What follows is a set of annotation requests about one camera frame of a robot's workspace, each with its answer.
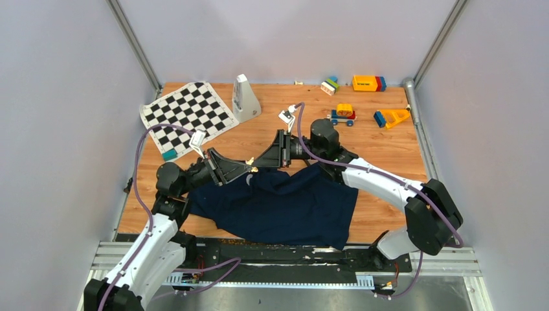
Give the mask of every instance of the small toy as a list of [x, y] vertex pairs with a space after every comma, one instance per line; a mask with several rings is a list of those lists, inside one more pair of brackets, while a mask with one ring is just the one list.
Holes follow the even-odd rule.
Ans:
[[381, 109], [374, 113], [374, 119], [377, 125], [387, 129], [403, 122], [410, 117], [408, 109]]
[[335, 92], [337, 92], [337, 90], [339, 89], [337, 78], [334, 76], [329, 77], [328, 79], [326, 79], [326, 81], [321, 83], [320, 89], [326, 92], [326, 94], [328, 94], [329, 96], [334, 95]]
[[328, 115], [328, 119], [333, 125], [345, 122], [347, 126], [353, 126], [357, 120], [357, 115], [351, 104], [338, 104], [337, 107], [331, 111], [331, 115]]
[[382, 76], [353, 76], [355, 91], [383, 92], [386, 88], [387, 84]]
[[164, 159], [164, 161], [173, 160], [176, 157], [177, 157], [177, 152], [175, 151], [175, 149], [171, 149], [162, 154], [162, 158]]

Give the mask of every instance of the blue toy block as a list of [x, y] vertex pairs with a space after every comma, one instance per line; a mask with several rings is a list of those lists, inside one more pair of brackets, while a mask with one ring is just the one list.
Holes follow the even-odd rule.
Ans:
[[162, 158], [164, 158], [164, 161], [173, 160], [176, 157], [177, 157], [177, 152], [175, 152], [175, 149], [171, 149], [162, 154]]
[[387, 84], [385, 83], [385, 78], [383, 78], [382, 76], [379, 77], [379, 80], [381, 81], [381, 91], [384, 92], [385, 89], [387, 88]]
[[380, 128], [384, 127], [385, 124], [387, 123], [387, 121], [385, 120], [384, 116], [381, 114], [380, 111], [376, 111], [374, 113], [374, 119]]
[[337, 115], [337, 110], [332, 109], [331, 111], [331, 118], [332, 119], [349, 119], [349, 117], [343, 117], [342, 115]]

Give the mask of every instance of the metal pole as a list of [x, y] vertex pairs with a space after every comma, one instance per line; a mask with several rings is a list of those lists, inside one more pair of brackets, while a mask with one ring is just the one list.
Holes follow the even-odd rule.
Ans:
[[153, 67], [151, 66], [150, 62], [147, 60], [147, 57], [145, 56], [145, 52], [143, 51], [143, 48], [139, 44], [139, 41], [137, 40], [137, 37], [135, 36], [135, 33], [133, 32], [133, 29], [131, 29], [131, 26], [129, 25], [129, 21], [120, 5], [118, 0], [106, 0], [107, 4], [113, 11], [113, 14], [115, 15], [118, 24], [120, 25], [120, 28], [122, 29], [124, 35], [126, 36], [126, 39], [128, 39], [129, 45], [131, 46], [131, 49], [133, 49], [133, 52], [135, 53], [135, 56], [137, 57], [137, 60], [141, 64], [141, 67], [143, 68], [143, 71], [145, 72], [145, 75], [149, 79], [149, 82], [153, 86], [154, 90], [156, 91], [156, 94], [160, 94], [162, 85], [160, 81], [158, 80]]
[[454, 27], [456, 21], [460, 17], [461, 13], [463, 12], [463, 9], [465, 7], [465, 4], [467, 4], [468, 0], [457, 0], [454, 6], [452, 7], [452, 10], [450, 11], [450, 14], [446, 18], [446, 21], [444, 21], [444, 24], [442, 25], [442, 28], [438, 32], [438, 35], [436, 36], [436, 39], [434, 40], [433, 44], [431, 45], [431, 48], [427, 52], [427, 55], [425, 56], [425, 59], [423, 60], [423, 63], [421, 63], [420, 68], [418, 69], [418, 72], [416, 73], [416, 76], [414, 77], [414, 81], [416, 83], [416, 87], [419, 87], [421, 85], [421, 82], [423, 81], [423, 77], [425, 76], [425, 73], [431, 66], [432, 61], [434, 60], [435, 56], [438, 54], [438, 51], [440, 50], [440, 47], [446, 40], [446, 37], [448, 37], [448, 34]]
[[416, 133], [418, 135], [421, 156], [423, 157], [423, 162], [425, 163], [425, 168], [427, 169], [427, 177], [438, 179], [438, 174], [434, 166], [434, 159], [432, 158], [431, 148], [427, 141], [427, 136], [425, 135], [423, 125], [421, 124], [420, 109], [418, 107], [418, 99], [416, 98], [416, 86], [414, 80], [411, 78], [406, 78], [402, 83], [404, 86], [404, 91], [406, 92], [408, 104], [410, 105], [412, 121], [414, 122], [414, 127], [416, 128]]

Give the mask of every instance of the white bracket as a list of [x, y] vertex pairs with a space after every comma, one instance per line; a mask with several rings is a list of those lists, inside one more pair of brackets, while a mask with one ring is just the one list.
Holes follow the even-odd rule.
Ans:
[[278, 114], [278, 118], [282, 120], [282, 122], [288, 124], [288, 133], [291, 133], [291, 130], [293, 129], [293, 125], [295, 124], [295, 116], [293, 113], [297, 110], [295, 105], [291, 105], [288, 107], [287, 110], [282, 110]]
[[192, 150], [196, 151], [202, 158], [204, 158], [204, 151], [202, 151], [202, 142], [204, 141], [205, 137], [206, 132], [196, 130], [196, 132], [192, 134], [189, 142], [189, 146], [192, 148]]

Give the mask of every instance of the white wall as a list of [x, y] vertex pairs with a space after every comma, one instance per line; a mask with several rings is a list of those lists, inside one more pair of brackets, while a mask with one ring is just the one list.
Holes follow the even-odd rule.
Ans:
[[105, 1], [2, 1], [0, 41], [0, 309], [75, 310], [153, 90]]
[[546, 310], [549, 2], [470, 1], [418, 90], [495, 310]]
[[415, 75], [454, 0], [120, 0], [161, 82]]

